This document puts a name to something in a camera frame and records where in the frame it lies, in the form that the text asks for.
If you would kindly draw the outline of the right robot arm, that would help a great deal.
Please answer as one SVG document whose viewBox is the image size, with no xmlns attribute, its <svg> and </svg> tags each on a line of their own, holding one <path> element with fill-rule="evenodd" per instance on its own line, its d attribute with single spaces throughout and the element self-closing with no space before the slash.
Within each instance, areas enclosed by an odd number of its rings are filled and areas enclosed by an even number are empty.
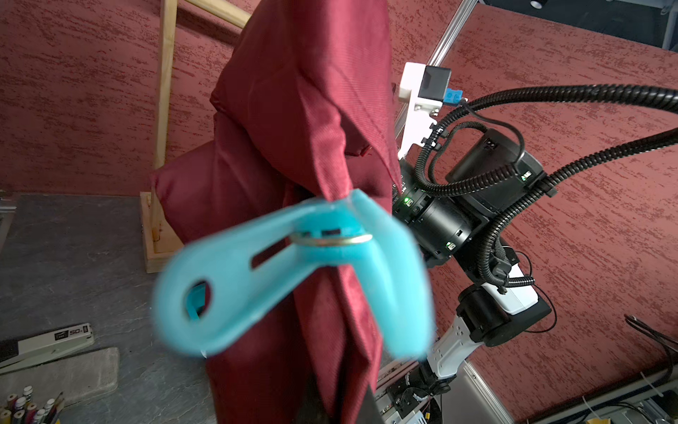
<svg viewBox="0 0 678 424">
<path fill-rule="evenodd" d="M 392 210 L 413 232 L 428 267 L 454 260 L 471 285 L 460 293 L 453 323 L 431 353 L 381 386 L 385 422 L 424 422 L 426 413 L 439 413 L 435 398 L 450 389 L 475 350 L 503 345 L 554 314 L 551 300 L 536 292 L 533 275 L 520 270 L 517 252 L 502 238 L 519 214 L 578 173 L 677 141 L 672 129 L 547 173 L 527 152 L 519 130 L 482 115 L 520 102 L 624 104 L 673 113 L 677 93 L 637 85 L 516 88 L 461 100 L 427 127 L 416 164 L 401 165 L 403 183 L 394 191 Z"/>
</svg>

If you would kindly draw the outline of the maroon satin shirt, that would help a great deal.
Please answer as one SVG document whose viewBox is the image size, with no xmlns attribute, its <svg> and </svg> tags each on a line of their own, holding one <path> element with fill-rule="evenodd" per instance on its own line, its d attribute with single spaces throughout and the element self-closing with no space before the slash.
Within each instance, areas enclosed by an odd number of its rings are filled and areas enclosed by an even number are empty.
<svg viewBox="0 0 678 424">
<path fill-rule="evenodd" d="M 152 176 L 191 243 L 304 199 L 360 189 L 385 210 L 399 177 L 384 1 L 263 1 L 210 101 L 213 140 Z M 350 267 L 303 282 L 206 371 L 221 423 L 356 423 L 382 338 Z"/>
</svg>

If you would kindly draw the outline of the teal clothespin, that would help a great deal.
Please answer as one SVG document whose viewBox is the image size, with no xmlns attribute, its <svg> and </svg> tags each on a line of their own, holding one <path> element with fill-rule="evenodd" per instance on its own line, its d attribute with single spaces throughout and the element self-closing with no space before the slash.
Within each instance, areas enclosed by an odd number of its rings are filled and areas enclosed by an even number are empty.
<svg viewBox="0 0 678 424">
<path fill-rule="evenodd" d="M 420 358 L 435 334 L 427 267 L 411 231 L 360 190 L 314 198 L 192 242 L 160 274 L 153 322 L 190 356 L 233 345 L 317 269 L 350 266 L 396 358 Z"/>
</svg>

